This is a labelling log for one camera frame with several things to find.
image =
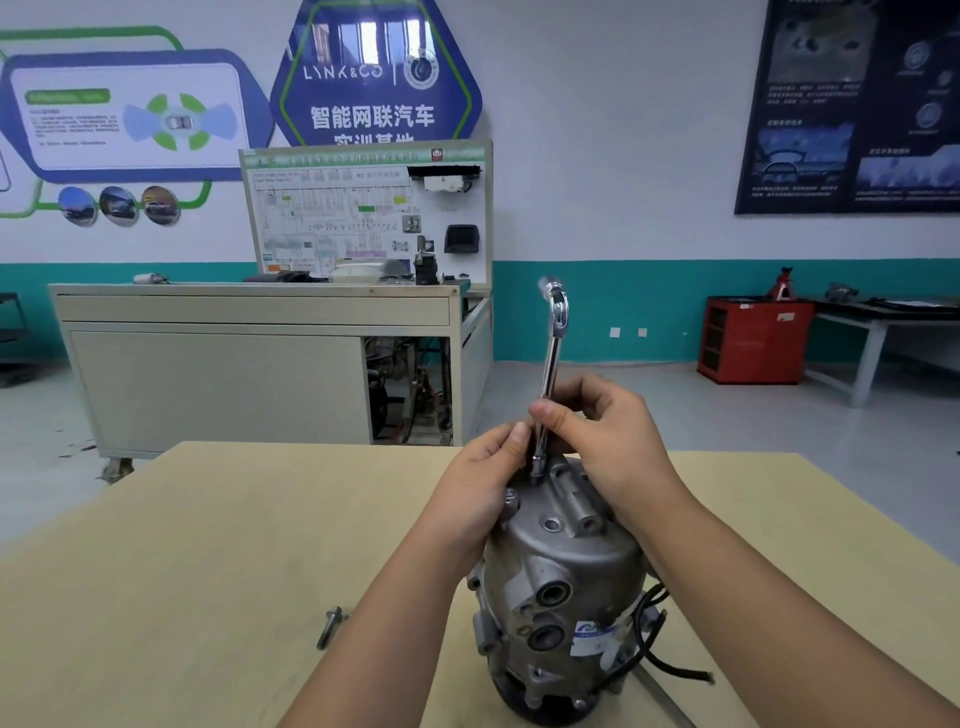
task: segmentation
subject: person's left hand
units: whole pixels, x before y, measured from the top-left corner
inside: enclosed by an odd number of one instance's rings
[[[434,548],[445,549],[457,578],[483,555],[487,536],[503,510],[507,481],[523,465],[530,426],[495,427],[468,443],[447,466],[414,526]]]

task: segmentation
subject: red tool cart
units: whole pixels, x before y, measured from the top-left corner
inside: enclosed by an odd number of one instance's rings
[[[809,301],[709,298],[697,371],[718,384],[799,384],[813,313]]]

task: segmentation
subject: light wood table top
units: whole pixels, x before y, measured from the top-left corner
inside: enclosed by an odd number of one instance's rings
[[[455,452],[184,443],[8,546],[0,722],[273,726],[321,657],[324,613],[353,608]],[[960,702],[959,569],[799,456],[673,458],[704,504]],[[525,725],[477,655],[475,610],[462,587],[427,728]],[[684,667],[712,664],[675,607],[657,652]],[[751,722],[723,679],[714,688],[658,679],[698,725]],[[583,725],[671,722],[630,680]]]

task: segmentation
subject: dark poster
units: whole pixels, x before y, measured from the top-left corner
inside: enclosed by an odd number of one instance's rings
[[[960,0],[771,0],[737,214],[960,211]]]

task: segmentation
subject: blue hexagon sign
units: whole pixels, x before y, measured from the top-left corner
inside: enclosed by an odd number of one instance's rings
[[[270,95],[294,146],[464,138],[482,103],[434,0],[304,0]]]

